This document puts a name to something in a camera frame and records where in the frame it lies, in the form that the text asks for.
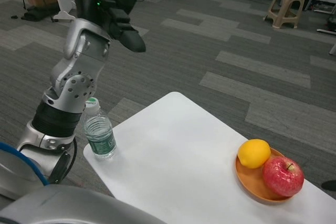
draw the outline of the bottle cap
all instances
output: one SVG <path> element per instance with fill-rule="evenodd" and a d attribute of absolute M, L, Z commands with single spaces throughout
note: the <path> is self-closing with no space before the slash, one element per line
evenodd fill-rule
<path fill-rule="evenodd" d="M 97 113 L 100 109 L 99 101 L 97 98 L 91 97 L 89 100 L 85 102 L 85 110 L 84 112 L 88 115 L 93 115 Z"/>

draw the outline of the orange plate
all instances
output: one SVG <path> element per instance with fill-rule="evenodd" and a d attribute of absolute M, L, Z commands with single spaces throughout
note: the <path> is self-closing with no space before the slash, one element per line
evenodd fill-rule
<path fill-rule="evenodd" d="M 271 157 L 283 157 L 277 150 L 271 148 Z M 273 193 L 264 184 L 262 178 L 263 166 L 256 169 L 250 169 L 243 166 L 239 158 L 236 158 L 236 172 L 241 184 L 255 197 L 268 202 L 282 202 L 290 199 L 291 197 L 284 197 Z"/>

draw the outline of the green bottle label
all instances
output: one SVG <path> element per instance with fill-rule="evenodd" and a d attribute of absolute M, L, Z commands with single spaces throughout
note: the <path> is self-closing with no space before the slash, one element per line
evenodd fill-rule
<path fill-rule="evenodd" d="M 107 154 L 115 148 L 115 139 L 113 133 L 101 141 L 90 141 L 92 151 L 98 155 Z"/>

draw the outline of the apple stem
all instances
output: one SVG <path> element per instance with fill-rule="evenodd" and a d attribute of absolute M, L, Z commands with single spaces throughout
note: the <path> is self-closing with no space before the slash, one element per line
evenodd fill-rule
<path fill-rule="evenodd" d="M 290 167 L 290 166 L 292 166 L 293 165 L 293 163 L 291 163 L 288 167 L 287 167 L 287 170 L 288 170 L 288 168 Z"/>

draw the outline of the blue cable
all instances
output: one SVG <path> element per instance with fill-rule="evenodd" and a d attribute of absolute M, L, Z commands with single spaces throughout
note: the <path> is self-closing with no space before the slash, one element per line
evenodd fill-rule
<path fill-rule="evenodd" d="M 38 167 L 28 157 L 26 157 L 25 155 L 23 155 L 17 149 L 14 149 L 13 147 L 9 146 L 8 144 L 0 142 L 0 150 L 8 152 L 8 153 L 11 153 L 14 156 L 20 158 L 23 162 L 25 162 L 28 166 L 31 167 L 31 169 L 34 171 L 34 173 L 36 174 L 36 176 L 41 180 L 41 182 L 42 182 L 42 184 L 44 186 L 49 185 L 49 182 L 43 176 L 43 174 L 38 169 Z"/>

